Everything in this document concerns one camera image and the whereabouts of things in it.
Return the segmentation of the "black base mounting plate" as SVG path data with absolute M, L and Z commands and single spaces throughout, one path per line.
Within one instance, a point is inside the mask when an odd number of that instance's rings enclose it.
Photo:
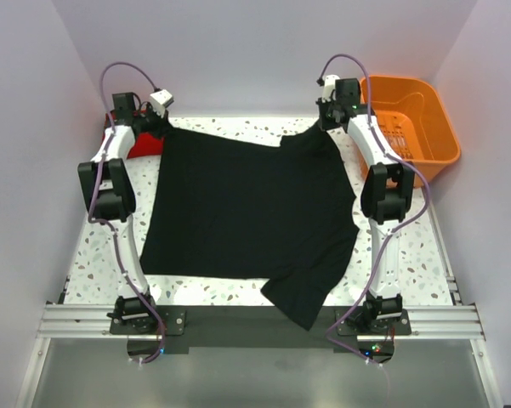
M 154 317 L 129 322 L 111 319 L 109 333 L 126 337 L 133 359 L 154 360 L 164 354 L 188 354 L 194 348 L 351 349 L 369 359 L 387 361 L 398 337 L 412 334 L 410 316 L 365 322 L 360 311 L 324 307 L 308 331 L 271 306 L 159 306 L 164 329 Z

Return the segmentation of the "aluminium right side rail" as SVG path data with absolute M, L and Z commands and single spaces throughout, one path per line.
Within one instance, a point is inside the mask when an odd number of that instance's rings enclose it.
M 439 220 L 437 218 L 437 214 L 432 201 L 429 203 L 427 213 L 429 215 L 432 229 L 434 231 L 434 238 L 436 246 L 438 247 L 440 261 L 444 268 L 444 275 L 446 277 L 446 284 L 450 294 L 451 302 L 454 306 L 463 306 L 463 300 L 457 284 L 457 279 L 451 267 L 450 259 L 446 250 L 446 244 L 443 239 Z

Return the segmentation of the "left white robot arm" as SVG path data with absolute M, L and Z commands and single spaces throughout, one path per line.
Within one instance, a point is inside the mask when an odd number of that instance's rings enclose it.
M 149 334 L 159 328 L 156 304 L 142 271 L 133 234 L 136 198 L 125 161 L 137 138 L 148 133 L 158 139 L 167 123 L 173 96 L 155 88 L 140 106 L 133 93 L 112 96 L 114 110 L 98 152 L 77 167 L 88 221 L 109 229 L 118 267 L 117 299 L 108 317 L 114 334 Z

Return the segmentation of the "aluminium front rail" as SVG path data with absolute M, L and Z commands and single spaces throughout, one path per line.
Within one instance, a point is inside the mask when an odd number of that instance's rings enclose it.
M 110 336 L 110 305 L 48 304 L 37 333 L 40 337 L 99 338 Z M 475 306 L 408 306 L 412 336 L 416 339 L 484 340 Z

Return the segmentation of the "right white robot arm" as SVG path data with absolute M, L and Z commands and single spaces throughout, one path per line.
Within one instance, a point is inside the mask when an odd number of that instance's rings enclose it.
M 322 86 L 316 101 L 321 129 L 342 128 L 355 142 L 367 167 L 361 211 L 370 226 L 372 271 L 366 293 L 345 320 L 353 331 L 367 334 L 390 327 L 403 313 L 397 228 L 410 211 L 415 176 L 397 160 L 372 107 L 361 102 L 358 80 L 328 75 L 317 83 Z

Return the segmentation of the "folded red t-shirt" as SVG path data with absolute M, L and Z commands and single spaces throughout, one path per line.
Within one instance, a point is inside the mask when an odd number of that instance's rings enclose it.
M 131 159 L 161 154 L 164 146 L 163 139 L 154 139 L 148 133 L 141 134 L 136 139 L 133 134 L 133 119 L 137 115 L 151 111 L 153 109 L 149 105 L 142 110 L 113 109 L 111 115 L 106 117 L 102 143 L 93 161 Z

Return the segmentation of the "aluminium rail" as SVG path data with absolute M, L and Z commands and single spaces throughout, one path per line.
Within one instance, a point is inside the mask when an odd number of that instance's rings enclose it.
M 99 338 L 110 336 L 110 305 L 48 304 L 37 333 L 40 337 Z M 416 339 L 484 340 L 475 306 L 408 306 L 412 336 Z
M 437 218 L 437 214 L 432 201 L 429 203 L 427 213 L 429 215 L 432 229 L 434 231 L 434 238 L 436 246 L 438 247 L 440 261 L 444 268 L 444 275 L 446 277 L 446 284 L 450 294 L 451 302 L 454 306 L 463 306 L 463 300 L 457 284 L 457 279 L 451 267 L 450 259 L 446 250 L 446 244 L 443 239 L 439 220 Z

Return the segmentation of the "black t-shirt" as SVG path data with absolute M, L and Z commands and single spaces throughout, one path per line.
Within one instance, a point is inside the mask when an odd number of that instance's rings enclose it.
M 262 278 L 263 296 L 309 330 L 354 251 L 354 202 L 339 149 L 316 125 L 276 147 L 172 127 L 141 267 Z

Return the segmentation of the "orange plastic basket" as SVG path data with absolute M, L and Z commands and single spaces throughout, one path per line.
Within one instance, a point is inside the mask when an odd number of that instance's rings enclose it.
M 433 181 L 461 156 L 460 144 L 436 90 L 401 76 L 361 79 L 361 97 L 370 98 L 378 126 L 395 153 Z

